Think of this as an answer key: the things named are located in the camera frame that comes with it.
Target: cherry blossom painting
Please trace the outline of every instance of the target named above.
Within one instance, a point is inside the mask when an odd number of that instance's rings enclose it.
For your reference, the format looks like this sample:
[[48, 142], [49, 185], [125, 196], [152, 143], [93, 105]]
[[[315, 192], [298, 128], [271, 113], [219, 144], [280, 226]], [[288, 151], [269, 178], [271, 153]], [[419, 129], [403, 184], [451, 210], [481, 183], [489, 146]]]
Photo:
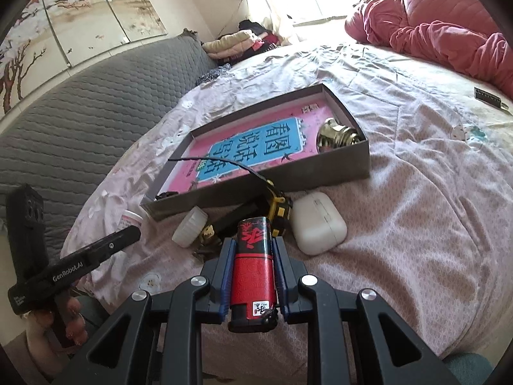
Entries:
[[0, 44], [0, 119], [66, 68], [166, 33], [150, 0], [31, 0]]
[[[69, 4], [46, 1], [47, 7]], [[66, 69], [45, 13], [44, 0], [31, 0], [0, 45], [0, 117], [31, 91]]]
[[57, 40], [72, 66], [129, 42], [108, 0], [66, 1], [75, 8], [70, 10], [58, 4], [47, 11]]

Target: lighter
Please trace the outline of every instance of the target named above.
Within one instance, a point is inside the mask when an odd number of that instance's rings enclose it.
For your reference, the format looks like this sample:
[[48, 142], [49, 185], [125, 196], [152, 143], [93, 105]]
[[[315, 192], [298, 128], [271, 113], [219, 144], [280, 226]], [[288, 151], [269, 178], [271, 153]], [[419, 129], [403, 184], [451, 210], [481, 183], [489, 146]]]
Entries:
[[278, 323], [271, 241], [266, 217], [239, 223], [228, 324], [233, 333], [266, 332]]

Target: gray mattress pad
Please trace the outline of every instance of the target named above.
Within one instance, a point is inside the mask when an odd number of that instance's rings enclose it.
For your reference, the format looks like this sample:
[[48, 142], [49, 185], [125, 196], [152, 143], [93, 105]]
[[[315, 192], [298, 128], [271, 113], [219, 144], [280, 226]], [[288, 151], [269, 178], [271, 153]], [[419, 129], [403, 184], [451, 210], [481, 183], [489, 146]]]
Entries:
[[216, 64], [195, 35], [148, 43], [73, 75], [0, 135], [6, 194], [30, 184], [45, 201], [45, 242], [58, 259], [82, 206], [123, 153]]

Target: black cloth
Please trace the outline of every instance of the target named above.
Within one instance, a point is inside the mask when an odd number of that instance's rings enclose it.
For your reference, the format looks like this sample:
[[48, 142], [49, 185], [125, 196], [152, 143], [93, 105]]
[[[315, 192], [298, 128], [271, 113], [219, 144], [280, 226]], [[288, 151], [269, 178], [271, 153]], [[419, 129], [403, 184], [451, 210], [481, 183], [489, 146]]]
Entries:
[[199, 84], [204, 84], [206, 82], [214, 81], [220, 75], [226, 74], [230, 69], [230, 64], [224, 64], [222, 66], [218, 66], [217, 68], [213, 68], [209, 70], [206, 74], [203, 74], [200, 78], [198, 78], [198, 80], [196, 81], [196, 86], [198, 86]]
[[270, 51], [272, 49], [276, 49], [278, 46], [275, 45], [274, 43], [267, 43], [267, 42], [264, 42], [264, 44], [257, 50], [253, 50], [252, 47], [250, 47], [247, 51], [245, 51], [242, 56], [240, 56], [240, 58], [234, 58], [234, 59], [220, 59], [219, 62], [220, 63], [230, 63], [232, 65], [235, 65], [243, 60], [246, 60], [248, 58], [251, 58], [251, 56], [255, 56], [255, 55], [260, 55], [260, 53], [264, 53], [264, 52], [267, 52], [267, 51]]
[[264, 32], [272, 33], [272, 30], [267, 30], [265, 27], [263, 27], [260, 23], [257, 23], [255, 21], [249, 21], [249, 20], [243, 20], [239, 23], [239, 30], [251, 30], [253, 33], [255, 33], [257, 36], [261, 35]]

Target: cardboard box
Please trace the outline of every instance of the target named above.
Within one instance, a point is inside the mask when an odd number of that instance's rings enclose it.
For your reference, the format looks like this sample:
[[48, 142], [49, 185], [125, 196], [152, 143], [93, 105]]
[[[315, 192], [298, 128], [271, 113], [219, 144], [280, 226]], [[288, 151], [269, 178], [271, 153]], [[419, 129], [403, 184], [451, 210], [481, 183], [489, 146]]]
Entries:
[[[309, 107], [309, 102], [320, 99], [320, 97], [326, 101], [327, 106], [333, 113], [332, 117], [335, 117], [340, 124], [355, 128], [362, 141], [328, 152], [317, 153], [307, 158], [292, 161], [283, 161], [282, 159], [281, 164], [258, 170], [258, 172], [273, 181], [277, 188], [285, 192], [315, 189], [320, 186], [367, 178], [370, 171], [369, 141], [342, 101], [324, 84], [307, 87], [259, 102], [194, 129], [179, 144], [171, 158], [188, 156], [189, 147], [194, 141], [215, 132], [220, 133], [234, 123], [240, 123], [244, 120], [251, 122], [259, 114], [273, 114], [273, 112], [279, 112], [280, 109], [290, 107], [293, 103], [297, 104], [299, 101]], [[173, 172], [175, 175], [180, 172], [175, 167], [184, 163], [186, 162], [167, 162], [141, 201], [141, 206], [156, 221], [189, 211], [195, 205], [201, 208], [235, 205], [244, 203], [256, 195], [255, 176], [245, 173], [241, 176], [218, 181], [208, 186], [156, 201], [155, 197], [162, 191], [166, 191], [166, 183], [170, 178], [173, 178]]]

